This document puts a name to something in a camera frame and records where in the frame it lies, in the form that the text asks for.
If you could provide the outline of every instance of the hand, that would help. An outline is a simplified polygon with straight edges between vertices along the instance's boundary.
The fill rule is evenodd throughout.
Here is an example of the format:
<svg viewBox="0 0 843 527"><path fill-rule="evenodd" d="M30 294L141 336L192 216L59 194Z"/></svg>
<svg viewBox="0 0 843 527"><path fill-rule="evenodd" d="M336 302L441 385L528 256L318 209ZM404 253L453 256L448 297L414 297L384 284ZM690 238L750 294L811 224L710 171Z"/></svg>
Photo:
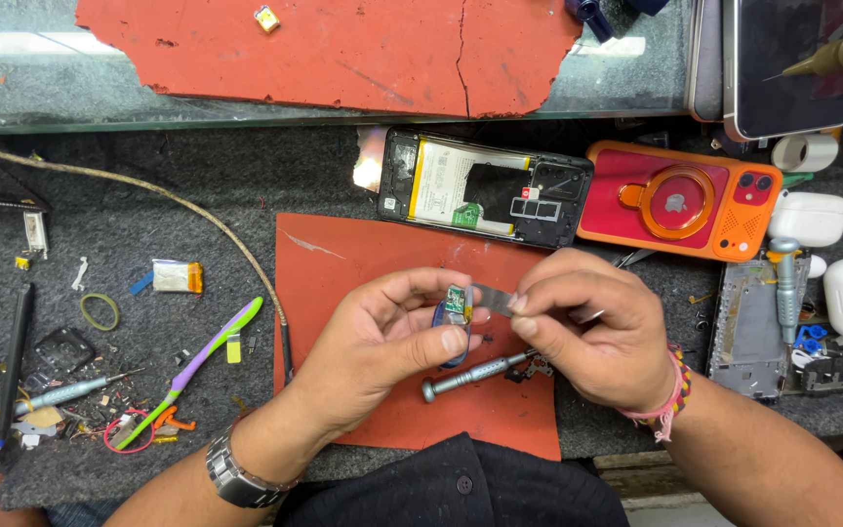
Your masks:
<svg viewBox="0 0 843 527"><path fill-rule="evenodd" d="M285 391L296 390L309 417L332 441L357 428L392 387L406 377L443 364L467 349L467 335L454 325L431 327L433 306L448 287L471 277L432 267L386 275L350 292L334 311L314 348ZM474 288L474 303L481 292ZM474 324L490 317L475 307ZM470 350L482 336L470 336Z"/></svg>
<svg viewBox="0 0 843 527"><path fill-rule="evenodd" d="M563 248L522 277L510 310L513 331L589 401L649 413L673 396L662 302L636 275Z"/></svg>

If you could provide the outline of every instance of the phone screen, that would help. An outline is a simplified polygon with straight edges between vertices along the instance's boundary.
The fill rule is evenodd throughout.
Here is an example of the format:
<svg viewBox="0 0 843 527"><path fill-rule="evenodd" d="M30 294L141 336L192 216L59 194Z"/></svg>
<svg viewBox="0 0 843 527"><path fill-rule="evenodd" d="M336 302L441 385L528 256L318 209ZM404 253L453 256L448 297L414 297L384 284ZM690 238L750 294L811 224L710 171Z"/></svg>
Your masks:
<svg viewBox="0 0 843 527"><path fill-rule="evenodd" d="M843 66L782 75L843 39L843 0L743 0L737 57L737 125L766 137L843 124Z"/></svg>

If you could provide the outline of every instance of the cracked red mat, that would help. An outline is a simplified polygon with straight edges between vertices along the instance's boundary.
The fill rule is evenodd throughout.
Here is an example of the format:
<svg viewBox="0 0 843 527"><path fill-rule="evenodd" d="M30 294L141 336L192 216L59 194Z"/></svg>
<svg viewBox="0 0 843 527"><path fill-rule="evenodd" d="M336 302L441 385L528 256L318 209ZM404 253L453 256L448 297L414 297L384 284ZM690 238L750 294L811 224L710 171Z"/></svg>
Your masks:
<svg viewBox="0 0 843 527"><path fill-rule="evenodd" d="M560 0L80 0L77 25L159 94L399 114L517 116L548 98L582 26Z"/></svg>

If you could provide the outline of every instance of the red wire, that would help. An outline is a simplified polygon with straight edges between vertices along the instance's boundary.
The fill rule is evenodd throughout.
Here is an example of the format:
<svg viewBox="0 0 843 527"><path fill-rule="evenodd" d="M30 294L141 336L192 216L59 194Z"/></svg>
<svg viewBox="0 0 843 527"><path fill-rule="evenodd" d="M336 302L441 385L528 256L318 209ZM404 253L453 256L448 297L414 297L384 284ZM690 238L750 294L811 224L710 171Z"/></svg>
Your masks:
<svg viewBox="0 0 843 527"><path fill-rule="evenodd" d="M142 410L126 410L125 413L138 413L142 417L144 417L146 419L148 418L148 413L145 413ZM149 429L152 432L152 437L150 437L148 439L148 441L145 442L145 445L142 445L138 448L134 448L134 449L131 449L131 450L120 450L120 449L116 448L115 446L111 446L110 445L110 430L112 430L112 427L116 426L116 423L118 423L121 420L122 420L122 417L116 419L115 421L112 421L109 426L106 426L106 430L103 431L103 444L106 445L106 448L112 450L116 454L135 454L136 452L138 452L140 450L144 450L144 449L148 448L148 445L150 445L152 443L152 440L155 439L155 427L151 426L151 425L148 425L147 429Z"/></svg>

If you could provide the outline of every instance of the silver wristwatch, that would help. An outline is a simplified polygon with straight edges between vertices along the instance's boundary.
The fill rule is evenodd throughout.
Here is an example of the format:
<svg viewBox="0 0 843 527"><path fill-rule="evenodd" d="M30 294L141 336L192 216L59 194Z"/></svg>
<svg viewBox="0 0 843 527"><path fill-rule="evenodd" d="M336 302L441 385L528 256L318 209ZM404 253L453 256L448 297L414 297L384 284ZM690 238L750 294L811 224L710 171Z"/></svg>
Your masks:
<svg viewBox="0 0 843 527"><path fill-rule="evenodd" d="M273 505L298 485L301 477L298 476L290 483L276 484L246 473L233 459L229 445L229 436L236 421L220 432L207 448L207 470L217 486L217 496L237 507L263 508Z"/></svg>

